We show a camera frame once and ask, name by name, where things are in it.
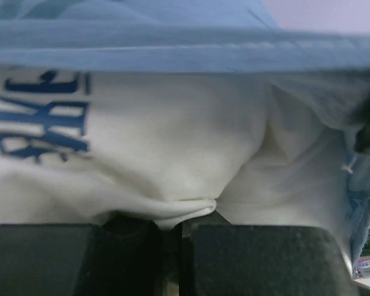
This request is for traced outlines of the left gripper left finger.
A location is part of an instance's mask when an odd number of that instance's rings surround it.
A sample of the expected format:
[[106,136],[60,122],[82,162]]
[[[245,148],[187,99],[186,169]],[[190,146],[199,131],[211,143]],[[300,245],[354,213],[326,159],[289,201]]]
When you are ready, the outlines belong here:
[[178,295],[151,221],[1,223],[0,295]]

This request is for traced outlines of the blue cartoon print pillowcase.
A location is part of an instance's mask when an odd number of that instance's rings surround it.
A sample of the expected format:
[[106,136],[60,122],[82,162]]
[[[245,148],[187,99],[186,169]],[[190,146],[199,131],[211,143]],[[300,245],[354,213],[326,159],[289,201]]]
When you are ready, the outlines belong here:
[[[0,1],[0,67],[355,79],[369,86],[344,116],[352,134],[342,168],[353,174],[370,160],[354,151],[362,126],[352,117],[370,96],[370,36],[283,30],[260,1]],[[364,206],[363,245],[370,195]],[[342,250],[345,261],[361,250]]]

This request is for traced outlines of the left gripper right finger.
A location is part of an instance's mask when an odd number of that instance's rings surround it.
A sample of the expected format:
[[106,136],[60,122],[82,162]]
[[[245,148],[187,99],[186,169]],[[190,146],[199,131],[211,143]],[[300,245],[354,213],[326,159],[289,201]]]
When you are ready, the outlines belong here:
[[183,224],[182,295],[357,295],[321,228]]

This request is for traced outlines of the white pillow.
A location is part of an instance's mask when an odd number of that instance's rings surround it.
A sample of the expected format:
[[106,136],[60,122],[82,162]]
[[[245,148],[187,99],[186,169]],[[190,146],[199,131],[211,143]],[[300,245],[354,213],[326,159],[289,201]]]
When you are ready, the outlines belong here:
[[357,257],[370,160],[349,174],[347,111],[368,89],[320,75],[0,67],[0,223],[316,226]]

